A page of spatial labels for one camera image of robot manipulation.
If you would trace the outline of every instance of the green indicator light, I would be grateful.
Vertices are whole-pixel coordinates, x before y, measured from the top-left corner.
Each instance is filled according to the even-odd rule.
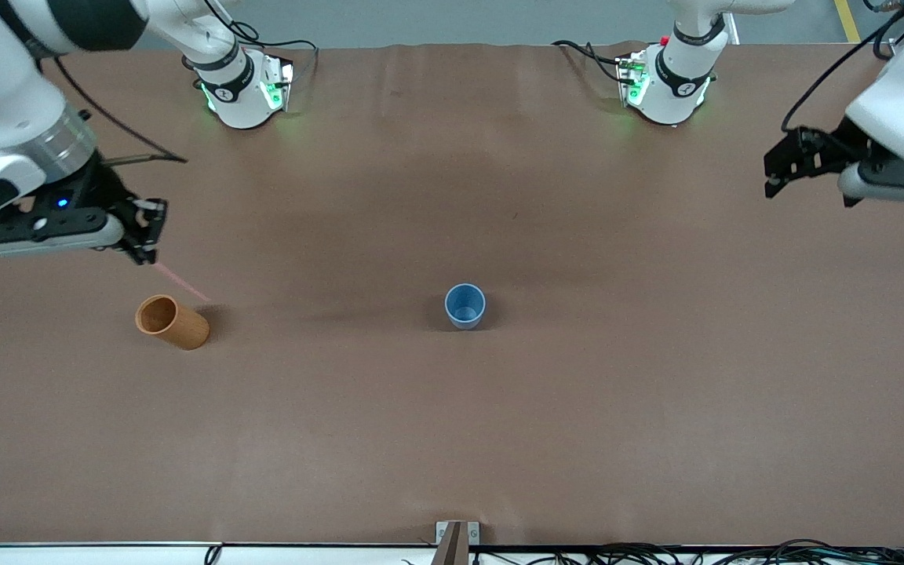
[[[261,86],[263,86],[263,93],[265,99],[267,99],[267,106],[269,106],[272,110],[277,110],[283,106],[283,102],[281,101],[281,89],[274,85],[266,85],[266,83],[262,82]]]
[[[207,87],[205,87],[204,85],[201,85],[201,92],[204,93],[205,99],[208,100],[208,110],[216,111],[215,103],[214,103],[214,101],[211,100],[211,94],[208,94]]]

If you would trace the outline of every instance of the yellow floor stripe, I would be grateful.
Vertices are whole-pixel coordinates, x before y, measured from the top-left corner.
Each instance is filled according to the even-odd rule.
[[[843,33],[850,43],[860,42],[860,32],[857,31],[857,22],[853,21],[853,12],[850,11],[850,2],[847,0],[834,0],[836,11],[839,12],[839,22],[843,24]]]

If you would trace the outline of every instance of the black cable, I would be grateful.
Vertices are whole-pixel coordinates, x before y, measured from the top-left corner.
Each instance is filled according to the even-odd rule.
[[[85,100],[87,104],[89,104],[89,106],[93,107],[93,110],[100,112],[100,114],[103,115],[104,118],[110,119],[112,124],[121,129],[122,132],[128,133],[128,135],[130,135],[131,137],[139,140],[141,143],[146,144],[148,147],[151,147],[151,149],[158,151],[160,155],[155,156],[154,160],[187,163],[187,159],[180,157],[176,153],[173,153],[169,149],[161,146],[161,144],[155,143],[153,140],[150,140],[147,137],[141,135],[141,133],[136,132],[135,129],[132,129],[132,126],[126,125],[121,121],[121,119],[118,119],[113,114],[111,114],[111,112],[109,112],[107,108],[100,106],[100,104],[98,104],[97,101],[94,100],[93,97],[91,97],[89,93],[87,93],[86,90],[79,85],[78,82],[76,82],[75,78],[72,78],[72,75],[69,74],[68,69],[65,68],[64,62],[61,62],[61,57],[54,57],[54,64],[57,65],[58,71],[61,72],[61,75],[64,76],[65,80],[68,81],[72,89],[75,89],[75,92],[78,93],[79,96],[81,96],[82,99]]]
[[[506,562],[508,565],[521,565],[521,563],[518,563],[517,561],[515,561],[515,560],[513,560],[513,559],[509,559],[509,558],[507,558],[507,557],[505,557],[505,556],[503,556],[503,555],[498,555],[498,554],[496,554],[496,553],[494,553],[494,552],[492,552],[492,551],[485,551],[485,552],[483,552],[483,554],[484,554],[484,555],[489,555],[489,556],[491,556],[491,557],[498,558],[498,559],[500,559],[501,561]]]
[[[574,42],[568,42],[566,39],[560,39],[559,42],[553,42],[553,43],[550,43],[550,45],[555,46],[555,47],[571,47],[571,49],[578,51],[578,53],[585,55],[585,57],[588,57],[588,58],[596,57],[595,54],[592,54],[589,51],[585,50],[585,47],[581,47],[577,43],[574,43]],[[602,62],[606,62],[606,64],[616,64],[616,60],[610,60],[610,58],[606,58],[606,57],[598,57],[598,60],[600,60]]]
[[[598,53],[595,53],[595,47],[592,47],[592,43],[585,43],[584,47],[578,46],[577,43],[568,42],[566,39],[562,39],[559,42],[553,42],[552,46],[555,47],[571,47],[578,53],[585,55],[590,60],[595,61],[596,65],[599,65],[599,68],[602,69],[603,75],[609,76],[615,82],[621,83],[621,85],[632,85],[634,82],[628,78],[619,78],[617,75],[614,75],[612,71],[606,68],[606,64],[616,65],[616,60],[614,58],[603,57]]]
[[[204,3],[208,5],[208,10],[211,11],[212,15],[218,18],[218,21],[225,26],[233,35],[237,38],[241,39],[244,43],[249,43],[251,46],[260,46],[260,47],[283,47],[283,46],[309,46],[312,47],[313,50],[319,51],[319,47],[316,47],[316,44],[310,42],[307,39],[294,39],[291,42],[277,42],[277,43],[267,43],[261,41],[261,33],[257,31],[252,25],[248,24],[244,21],[239,21],[237,19],[231,19],[230,21],[226,21],[225,18],[222,17],[222,14],[216,10],[215,6],[212,5],[210,0],[204,0]]]
[[[215,565],[218,561],[218,558],[222,556],[222,546],[213,545],[208,548],[208,551],[205,551],[204,554],[204,565]]]
[[[656,555],[652,548],[662,549],[650,544],[617,543],[603,545],[599,549],[599,555],[608,558],[610,565],[623,560],[633,561],[639,563],[639,565],[668,565],[667,562]],[[681,565],[677,557],[675,562]]]
[[[874,56],[878,57],[879,60],[890,60],[895,54],[894,53],[883,53],[881,50],[881,43],[886,39],[886,35],[888,35],[891,26],[895,25],[895,23],[904,17],[904,6],[895,13],[894,16],[888,19],[888,22],[882,26],[883,30],[876,32],[876,36],[874,37]]]
[[[539,563],[552,563],[553,565],[581,565],[581,563],[574,561],[574,559],[571,559],[562,553],[555,553],[552,557],[541,557],[534,561],[530,561],[525,565],[538,565]]]
[[[126,157],[114,157],[112,159],[104,159],[100,162],[104,167],[122,167],[124,165],[137,165],[139,163],[148,163],[148,161],[169,161],[165,156],[147,153],[144,155],[129,155]]]
[[[790,110],[788,110],[786,112],[786,115],[785,115],[785,117],[783,117],[783,122],[781,122],[779,129],[781,129],[781,131],[783,133],[789,132],[788,125],[790,123],[790,119],[793,118],[793,115],[797,113],[797,110],[800,110],[801,106],[804,106],[804,103],[806,103],[807,99],[810,99],[811,94],[814,93],[815,90],[819,86],[821,86],[822,83],[825,82],[826,79],[829,78],[829,76],[833,72],[835,72],[837,68],[842,67],[844,62],[846,62],[847,60],[850,60],[850,57],[852,57],[854,54],[856,54],[857,51],[859,51],[860,49],[867,46],[868,43],[874,42],[874,40],[876,40],[877,38],[880,38],[882,35],[885,35],[885,33],[888,32],[888,28],[890,28],[892,26],[892,24],[894,24],[894,22],[897,22],[898,20],[902,19],[903,17],[904,17],[904,8],[899,10],[892,17],[888,18],[888,21],[884,25],[882,25],[881,27],[876,29],[871,35],[868,35],[860,43],[857,43],[856,46],[851,47],[850,50],[847,51],[846,53],[844,53],[843,56],[839,57],[838,60],[836,60],[836,62],[833,62],[833,64],[830,65],[829,68],[826,68],[825,72],[823,72],[821,76],[816,78],[815,82],[813,82],[811,84],[811,86],[808,86],[806,92],[804,92],[804,94],[801,94],[800,99],[797,99],[796,103],[794,103],[793,106],[790,108]]]
[[[308,71],[309,67],[311,67],[317,60],[319,60],[319,47],[316,46],[315,43],[310,42],[308,39],[292,39],[291,42],[277,42],[277,43],[267,43],[261,41],[261,33],[256,30],[255,27],[248,24],[245,21],[239,21],[237,19],[229,16],[229,21],[226,21],[225,18],[222,17],[222,14],[212,5],[211,0],[204,0],[204,3],[208,6],[208,10],[218,19],[219,23],[221,23],[226,29],[232,32],[232,35],[240,40],[241,43],[247,44],[248,46],[257,46],[257,47],[286,47],[286,46],[309,46],[312,47],[312,55],[309,57],[309,60],[305,62],[305,65],[302,65],[302,68],[299,69],[298,72],[295,72],[294,75],[291,76],[291,83],[294,85],[295,82],[302,75],[305,75],[305,72]]]
[[[668,555],[669,557],[672,558],[672,561],[673,561],[672,565],[682,565],[682,561],[679,560],[679,556],[675,555],[674,553],[672,553],[671,550],[668,550],[668,548],[666,548],[664,546],[654,545],[654,544],[646,544],[646,543],[635,543],[635,544],[630,544],[630,545],[632,547],[642,549],[643,551],[648,552],[653,556],[656,556],[659,553],[664,553],[665,555]],[[658,559],[658,562],[664,564],[665,561],[662,559]]]
[[[714,565],[726,565],[738,559],[764,559],[764,563],[828,565],[826,559],[868,565],[904,565],[904,549],[838,548],[810,539],[790,540],[775,547],[754,548],[726,556]]]
[[[585,49],[588,50],[588,53],[592,54],[592,60],[595,61],[595,64],[599,65],[599,68],[602,69],[603,75],[609,76],[616,82],[621,83],[621,85],[632,85],[634,82],[630,78],[619,78],[617,75],[613,75],[609,69],[606,68],[606,65],[602,62],[602,57],[599,57],[598,54],[595,53],[595,47],[592,47],[592,43],[585,43]]]

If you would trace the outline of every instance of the metal bracket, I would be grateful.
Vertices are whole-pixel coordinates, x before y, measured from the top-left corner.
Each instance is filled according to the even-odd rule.
[[[445,535],[445,530],[448,529],[449,523],[454,521],[446,521],[446,522],[435,522],[435,543],[442,543],[442,536]],[[462,522],[466,526],[466,533],[469,534],[466,537],[467,542],[472,545],[480,545],[480,522]]]
[[[468,565],[469,546],[480,543],[480,522],[435,523],[438,549],[431,565]]]

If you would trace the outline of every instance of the gray floor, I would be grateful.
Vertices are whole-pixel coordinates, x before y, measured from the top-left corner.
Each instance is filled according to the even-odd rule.
[[[850,0],[850,7],[861,36],[888,18],[862,0]],[[267,42],[305,38],[326,48],[543,46],[557,39],[611,44],[656,40],[672,29],[672,12],[662,0],[242,0],[230,11],[261,30]],[[833,0],[796,0],[779,14],[735,19],[742,43],[846,42]],[[166,44],[147,36],[139,47]]]

